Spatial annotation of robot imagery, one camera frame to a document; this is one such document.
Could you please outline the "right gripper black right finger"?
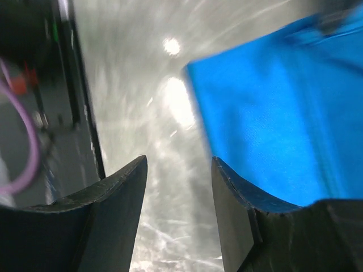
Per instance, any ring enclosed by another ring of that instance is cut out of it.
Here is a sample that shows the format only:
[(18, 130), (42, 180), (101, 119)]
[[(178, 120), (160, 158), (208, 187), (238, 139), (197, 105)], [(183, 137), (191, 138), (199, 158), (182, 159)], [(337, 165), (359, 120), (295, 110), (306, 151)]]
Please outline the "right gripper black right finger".
[(212, 160), (212, 189), (225, 271), (361, 271), (362, 201), (299, 207)]

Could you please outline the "blue cloth napkin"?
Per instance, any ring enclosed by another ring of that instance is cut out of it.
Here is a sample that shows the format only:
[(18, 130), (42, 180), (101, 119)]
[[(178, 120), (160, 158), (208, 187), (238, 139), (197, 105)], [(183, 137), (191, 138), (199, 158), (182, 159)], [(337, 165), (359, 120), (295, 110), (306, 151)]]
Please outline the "blue cloth napkin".
[(362, 198), (362, 7), (317, 20), (186, 66), (212, 154), (298, 206)]

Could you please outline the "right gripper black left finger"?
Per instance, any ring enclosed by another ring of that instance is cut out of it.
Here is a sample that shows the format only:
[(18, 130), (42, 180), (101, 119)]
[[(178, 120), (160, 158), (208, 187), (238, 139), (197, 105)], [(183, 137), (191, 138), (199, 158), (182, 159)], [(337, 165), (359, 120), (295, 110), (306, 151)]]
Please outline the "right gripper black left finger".
[(128, 271), (146, 180), (141, 155), (51, 205), (1, 207), (1, 270)]

